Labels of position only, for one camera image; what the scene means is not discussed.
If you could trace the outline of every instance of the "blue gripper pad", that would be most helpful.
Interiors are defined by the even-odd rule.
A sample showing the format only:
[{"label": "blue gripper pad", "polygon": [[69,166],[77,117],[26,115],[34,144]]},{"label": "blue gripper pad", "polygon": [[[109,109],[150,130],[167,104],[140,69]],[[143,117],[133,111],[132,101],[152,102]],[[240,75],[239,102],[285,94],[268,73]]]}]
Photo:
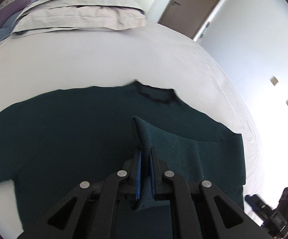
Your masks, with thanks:
[{"label": "blue gripper pad", "polygon": [[154,199],[156,196],[156,184],[155,184],[155,173],[154,173],[154,164],[153,164],[152,153],[151,153],[149,159],[150,159],[151,189],[152,189],[152,196]]},{"label": "blue gripper pad", "polygon": [[141,191],[141,164],[142,164],[142,151],[139,152],[139,159],[137,161],[137,172],[136,172],[136,200],[140,199]]}]

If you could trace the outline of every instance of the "black device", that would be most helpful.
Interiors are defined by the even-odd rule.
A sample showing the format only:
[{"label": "black device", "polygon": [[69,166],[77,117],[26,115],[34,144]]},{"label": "black device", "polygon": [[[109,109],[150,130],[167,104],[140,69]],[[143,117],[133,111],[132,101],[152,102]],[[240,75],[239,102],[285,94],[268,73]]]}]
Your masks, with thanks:
[{"label": "black device", "polygon": [[272,237],[283,238],[288,232],[288,187],[282,192],[279,204],[272,209],[257,194],[245,197],[253,211],[263,220],[261,228]]},{"label": "black device", "polygon": [[[81,182],[18,239],[113,239],[117,204],[140,198],[141,152],[98,183]],[[211,181],[186,181],[150,155],[155,200],[169,200],[173,239],[271,239]]]}]

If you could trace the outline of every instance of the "sweater sleeve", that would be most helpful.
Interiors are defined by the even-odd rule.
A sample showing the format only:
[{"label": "sweater sleeve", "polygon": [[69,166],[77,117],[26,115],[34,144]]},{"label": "sweater sleeve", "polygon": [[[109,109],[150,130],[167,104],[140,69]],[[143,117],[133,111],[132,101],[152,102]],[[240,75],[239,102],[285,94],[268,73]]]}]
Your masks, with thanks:
[{"label": "sweater sleeve", "polygon": [[0,182],[12,179],[33,154],[26,152],[28,141],[17,122],[16,116],[0,113]]}]

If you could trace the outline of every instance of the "door frame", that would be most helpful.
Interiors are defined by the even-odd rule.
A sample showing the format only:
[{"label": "door frame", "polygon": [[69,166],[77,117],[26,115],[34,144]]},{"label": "door frame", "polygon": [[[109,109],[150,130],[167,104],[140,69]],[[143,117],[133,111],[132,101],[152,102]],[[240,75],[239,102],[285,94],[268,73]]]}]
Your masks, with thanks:
[{"label": "door frame", "polygon": [[[207,13],[207,15],[204,17],[204,19],[202,20],[201,24],[196,28],[196,31],[194,32],[194,38],[192,38],[193,40],[195,40],[197,33],[201,30],[201,28],[203,27],[203,25],[205,24],[206,20],[209,18],[209,16],[211,15],[211,13],[214,11],[215,7],[219,4],[220,0],[216,0],[216,2],[214,3],[214,5],[210,8],[209,12]],[[168,5],[166,6],[166,8],[163,11],[162,16],[160,17],[160,19],[158,20],[158,23],[161,22],[163,20],[163,18],[165,17],[166,13],[168,12],[169,8],[173,5],[174,0],[170,0]]]}]

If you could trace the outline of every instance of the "white bed sheet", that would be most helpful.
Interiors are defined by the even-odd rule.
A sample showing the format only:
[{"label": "white bed sheet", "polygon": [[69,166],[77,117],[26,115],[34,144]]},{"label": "white bed sheet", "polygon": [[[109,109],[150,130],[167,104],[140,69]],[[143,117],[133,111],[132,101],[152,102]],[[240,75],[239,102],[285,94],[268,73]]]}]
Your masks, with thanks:
[{"label": "white bed sheet", "polygon": [[[260,138],[240,95],[220,66],[196,42],[162,25],[126,31],[56,31],[8,38],[0,45],[0,111],[57,89],[121,86],[137,79],[173,88],[188,105],[244,142],[244,195],[261,193]],[[251,211],[245,204],[245,212]],[[22,232],[12,181],[0,183],[0,234]]]}]

